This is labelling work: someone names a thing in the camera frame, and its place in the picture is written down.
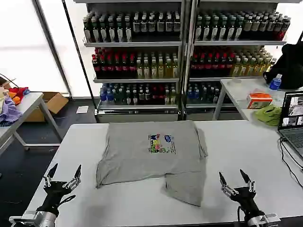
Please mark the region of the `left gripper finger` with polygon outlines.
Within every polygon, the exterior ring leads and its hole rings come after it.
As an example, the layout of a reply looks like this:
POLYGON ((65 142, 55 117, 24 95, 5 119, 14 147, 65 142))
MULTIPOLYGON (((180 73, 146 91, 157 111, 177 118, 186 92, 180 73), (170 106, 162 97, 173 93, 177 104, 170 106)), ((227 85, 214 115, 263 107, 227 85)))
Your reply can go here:
POLYGON ((81 183, 81 165, 77 168, 74 177, 68 183, 63 185, 65 189, 75 189, 81 183))
POLYGON ((56 172, 56 169, 58 167, 58 164, 56 163, 50 170, 49 172, 47 173, 46 176, 43 177, 44 181, 45 181, 45 185, 44 185, 44 188, 46 187, 50 187, 51 186, 51 182, 52 182, 52 179, 53 179, 53 176, 56 172))

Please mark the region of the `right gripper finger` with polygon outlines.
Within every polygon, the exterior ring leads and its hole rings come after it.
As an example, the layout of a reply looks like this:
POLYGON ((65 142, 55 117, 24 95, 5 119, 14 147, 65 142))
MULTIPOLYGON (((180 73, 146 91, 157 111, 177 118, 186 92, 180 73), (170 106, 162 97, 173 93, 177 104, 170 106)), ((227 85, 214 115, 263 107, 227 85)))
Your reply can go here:
POLYGON ((250 179, 250 177, 242 169, 240 169, 240 174, 241 174, 244 182, 247 184, 247 186, 249 188, 249 192, 256 192, 255 181, 252 181, 250 179))
POLYGON ((231 188, 227 184, 227 182, 226 182, 226 180, 225 180, 225 178, 224 178, 224 176, 223 176, 223 174, 221 172, 219 172, 219 177, 220 177, 220 183, 222 185, 221 186, 221 190, 223 191, 223 193, 226 196, 235 196, 236 194, 239 193, 238 191, 236 191, 235 189, 231 188))

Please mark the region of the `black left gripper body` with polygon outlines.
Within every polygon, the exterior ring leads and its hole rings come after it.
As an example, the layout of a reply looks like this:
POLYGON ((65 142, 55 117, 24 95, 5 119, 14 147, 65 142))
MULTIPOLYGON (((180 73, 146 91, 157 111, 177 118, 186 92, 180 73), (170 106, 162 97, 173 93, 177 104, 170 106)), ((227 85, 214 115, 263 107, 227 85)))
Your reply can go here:
POLYGON ((47 196, 43 204, 36 210, 50 212, 55 216, 58 216, 58 207, 62 200, 62 197, 71 193, 70 188, 63 187, 64 184, 66 184, 66 182, 52 181, 50 187, 45 186, 44 191, 47 193, 47 196))

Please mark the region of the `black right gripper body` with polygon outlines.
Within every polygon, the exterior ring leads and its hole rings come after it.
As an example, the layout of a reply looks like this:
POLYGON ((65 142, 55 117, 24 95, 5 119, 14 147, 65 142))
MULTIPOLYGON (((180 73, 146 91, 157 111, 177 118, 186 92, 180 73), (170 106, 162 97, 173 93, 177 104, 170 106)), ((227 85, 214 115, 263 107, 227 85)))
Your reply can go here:
POLYGON ((240 204, 240 207, 245 215, 244 220, 250 220, 254 217, 263 216, 265 214, 257 207, 254 201, 256 193, 250 192, 249 187, 238 187, 234 190, 236 190, 238 193, 234 192, 231 195, 231 200, 240 204))

